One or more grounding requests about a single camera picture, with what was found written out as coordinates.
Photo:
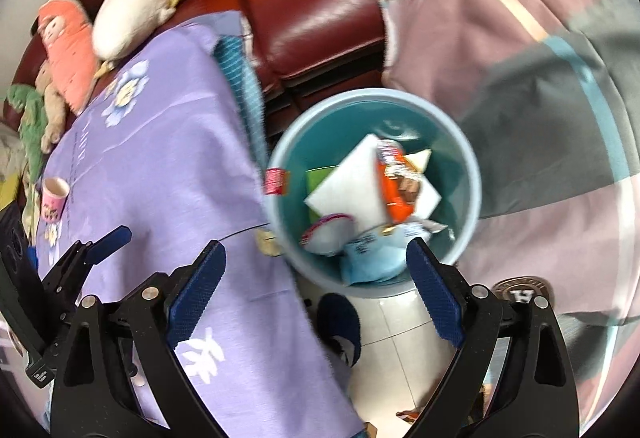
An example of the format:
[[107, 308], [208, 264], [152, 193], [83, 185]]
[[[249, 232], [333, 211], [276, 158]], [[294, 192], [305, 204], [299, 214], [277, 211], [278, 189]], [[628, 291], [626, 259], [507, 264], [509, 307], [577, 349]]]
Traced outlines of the pink wedding paper cup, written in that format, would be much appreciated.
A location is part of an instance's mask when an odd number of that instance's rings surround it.
[[64, 210], [70, 185], [61, 177], [48, 177], [43, 180], [40, 215], [48, 224], [57, 223]]

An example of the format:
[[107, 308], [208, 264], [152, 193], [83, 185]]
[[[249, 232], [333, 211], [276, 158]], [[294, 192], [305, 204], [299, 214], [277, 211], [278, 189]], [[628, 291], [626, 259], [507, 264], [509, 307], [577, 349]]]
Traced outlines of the light blue snack packet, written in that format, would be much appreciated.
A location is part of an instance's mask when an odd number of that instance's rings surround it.
[[352, 285], [392, 280], [407, 267], [406, 248], [410, 241], [419, 238], [428, 242], [446, 229], [437, 221], [406, 221], [363, 232], [342, 250], [342, 281]]

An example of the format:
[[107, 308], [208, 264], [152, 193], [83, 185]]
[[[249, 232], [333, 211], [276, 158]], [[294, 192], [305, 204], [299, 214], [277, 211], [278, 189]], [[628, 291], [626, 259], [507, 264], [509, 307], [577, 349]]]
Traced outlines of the orange snack wrapper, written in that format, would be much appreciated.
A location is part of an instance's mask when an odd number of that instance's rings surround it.
[[420, 175], [394, 143], [381, 140], [375, 152], [378, 182], [388, 217], [393, 224], [403, 223], [416, 209], [416, 200], [422, 191]]

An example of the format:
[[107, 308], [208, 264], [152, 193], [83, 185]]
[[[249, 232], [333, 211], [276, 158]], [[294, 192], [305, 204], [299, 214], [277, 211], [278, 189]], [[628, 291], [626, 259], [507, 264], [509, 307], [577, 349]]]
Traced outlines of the white red-rimmed plastic cup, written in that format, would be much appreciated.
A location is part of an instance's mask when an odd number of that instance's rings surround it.
[[300, 238], [300, 246], [311, 254], [334, 256], [355, 238], [354, 217], [337, 213], [321, 217]]

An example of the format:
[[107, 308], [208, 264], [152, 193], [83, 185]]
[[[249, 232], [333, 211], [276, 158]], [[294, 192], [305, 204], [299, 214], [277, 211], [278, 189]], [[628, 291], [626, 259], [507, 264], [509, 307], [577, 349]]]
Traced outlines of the white paper napkin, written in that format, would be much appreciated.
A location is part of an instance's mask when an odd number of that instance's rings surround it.
[[[381, 140], [387, 139], [378, 138], [373, 134], [364, 136], [317, 186], [309, 189], [305, 199], [306, 206], [321, 217], [337, 213], [354, 217], [358, 233], [381, 225], [397, 225], [388, 217], [378, 182], [375, 150]], [[430, 160], [431, 151], [425, 149], [405, 156], [418, 171], [422, 184], [422, 191], [416, 200], [416, 209], [406, 221], [413, 218], [427, 219], [442, 197], [426, 179], [423, 169], [415, 164]]]

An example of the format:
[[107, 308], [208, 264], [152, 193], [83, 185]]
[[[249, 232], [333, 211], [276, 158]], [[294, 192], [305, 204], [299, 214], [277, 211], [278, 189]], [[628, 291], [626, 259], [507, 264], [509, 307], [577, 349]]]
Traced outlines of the teal round trash bin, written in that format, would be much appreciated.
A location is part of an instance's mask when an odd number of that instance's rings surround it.
[[322, 100], [302, 113], [274, 147], [265, 175], [265, 209], [284, 258], [320, 287], [359, 297], [390, 297], [410, 291], [409, 273], [382, 282], [346, 284], [340, 260], [312, 254], [303, 234], [318, 211], [307, 204], [308, 174], [328, 167], [337, 173], [319, 192], [327, 214], [347, 214], [364, 232], [390, 223], [381, 191], [375, 148], [383, 140], [408, 154], [430, 151], [424, 176], [439, 195], [427, 219], [444, 225], [428, 245], [436, 257], [454, 265], [476, 229], [482, 180], [469, 139], [447, 113], [431, 102], [389, 88], [361, 88]]

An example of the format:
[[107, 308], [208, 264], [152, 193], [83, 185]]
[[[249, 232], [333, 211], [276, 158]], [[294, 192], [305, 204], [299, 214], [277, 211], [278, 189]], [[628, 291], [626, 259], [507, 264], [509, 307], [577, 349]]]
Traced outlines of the purple floral tablecloth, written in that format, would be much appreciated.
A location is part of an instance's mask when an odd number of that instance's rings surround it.
[[38, 269], [76, 241], [127, 226], [131, 241], [85, 284], [115, 302], [220, 241], [224, 275], [176, 349], [207, 409], [232, 437], [353, 437], [363, 424], [346, 396], [346, 364], [318, 340], [291, 268], [258, 249], [267, 150], [247, 32], [238, 12], [185, 21], [91, 102], [46, 167], [70, 195], [61, 220], [38, 230]]

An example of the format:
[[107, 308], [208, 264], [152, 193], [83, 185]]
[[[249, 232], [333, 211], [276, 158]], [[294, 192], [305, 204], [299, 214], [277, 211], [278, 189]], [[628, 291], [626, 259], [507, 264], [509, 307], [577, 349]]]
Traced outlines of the dark blue slipper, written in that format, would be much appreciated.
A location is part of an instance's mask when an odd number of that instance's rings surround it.
[[336, 293], [324, 294], [317, 305], [316, 330], [322, 343], [349, 368], [361, 356], [361, 325], [349, 299]]

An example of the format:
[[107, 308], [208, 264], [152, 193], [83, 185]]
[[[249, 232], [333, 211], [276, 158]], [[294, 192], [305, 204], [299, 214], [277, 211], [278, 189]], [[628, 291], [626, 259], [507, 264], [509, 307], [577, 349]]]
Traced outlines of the beige bear plush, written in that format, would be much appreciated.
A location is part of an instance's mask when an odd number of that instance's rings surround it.
[[41, 150], [49, 154], [65, 133], [66, 102], [53, 84], [48, 61], [43, 61], [35, 80], [36, 91], [43, 98], [47, 125], [41, 137]]

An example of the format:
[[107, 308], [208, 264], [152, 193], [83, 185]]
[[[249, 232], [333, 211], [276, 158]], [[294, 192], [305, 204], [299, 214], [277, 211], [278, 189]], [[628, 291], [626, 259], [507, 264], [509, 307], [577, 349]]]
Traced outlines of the green dinosaur plush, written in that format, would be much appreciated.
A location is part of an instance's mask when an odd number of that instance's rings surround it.
[[35, 184], [43, 167], [41, 139], [48, 124], [43, 96], [35, 87], [13, 84], [6, 100], [22, 115], [18, 134], [25, 149], [29, 183]]

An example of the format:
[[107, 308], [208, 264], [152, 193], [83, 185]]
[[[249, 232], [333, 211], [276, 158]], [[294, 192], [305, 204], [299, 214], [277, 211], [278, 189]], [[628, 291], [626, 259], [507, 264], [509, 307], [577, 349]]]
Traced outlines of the pink carrot doll plush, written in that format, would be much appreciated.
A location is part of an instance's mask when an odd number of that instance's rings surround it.
[[40, 6], [38, 33], [53, 85], [78, 117], [88, 105], [100, 68], [92, 46], [92, 23], [77, 0], [49, 0]]

